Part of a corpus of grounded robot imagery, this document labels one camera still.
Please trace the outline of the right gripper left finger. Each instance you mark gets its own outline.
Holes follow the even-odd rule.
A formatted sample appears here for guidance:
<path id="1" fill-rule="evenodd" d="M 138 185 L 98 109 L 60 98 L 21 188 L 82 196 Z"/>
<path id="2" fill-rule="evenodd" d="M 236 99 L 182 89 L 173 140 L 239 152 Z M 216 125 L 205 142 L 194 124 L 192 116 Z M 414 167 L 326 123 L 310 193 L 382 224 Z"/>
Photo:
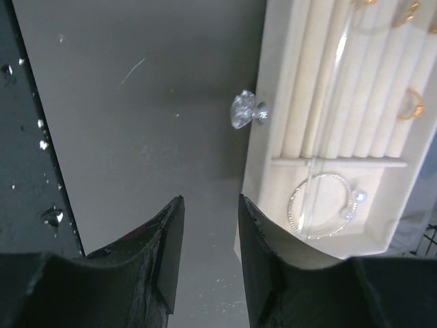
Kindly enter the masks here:
<path id="1" fill-rule="evenodd" d="M 2 327 L 166 327 L 174 312 L 184 199 L 88 256 L 1 255 Z"/>

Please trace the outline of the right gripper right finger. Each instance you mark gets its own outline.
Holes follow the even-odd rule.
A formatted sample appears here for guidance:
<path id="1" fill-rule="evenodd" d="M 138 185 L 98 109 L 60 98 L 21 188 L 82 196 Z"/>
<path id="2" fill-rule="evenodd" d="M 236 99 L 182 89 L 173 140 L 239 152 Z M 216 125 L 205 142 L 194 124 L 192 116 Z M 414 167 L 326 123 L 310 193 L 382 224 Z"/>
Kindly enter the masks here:
<path id="1" fill-rule="evenodd" d="M 340 260 L 269 220 L 240 196 L 238 229 L 252 327 L 435 327 L 436 261 Z"/>

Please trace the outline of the beige jewelry tray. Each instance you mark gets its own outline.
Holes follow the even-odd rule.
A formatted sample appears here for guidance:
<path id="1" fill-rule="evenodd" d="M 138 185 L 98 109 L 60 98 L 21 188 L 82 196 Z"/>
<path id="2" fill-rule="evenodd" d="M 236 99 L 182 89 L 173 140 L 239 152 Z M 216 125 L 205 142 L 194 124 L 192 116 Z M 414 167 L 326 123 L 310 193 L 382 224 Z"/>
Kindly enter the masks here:
<path id="1" fill-rule="evenodd" d="M 425 253 L 436 221 L 436 2 L 268 1 L 242 192 L 303 269 Z"/>

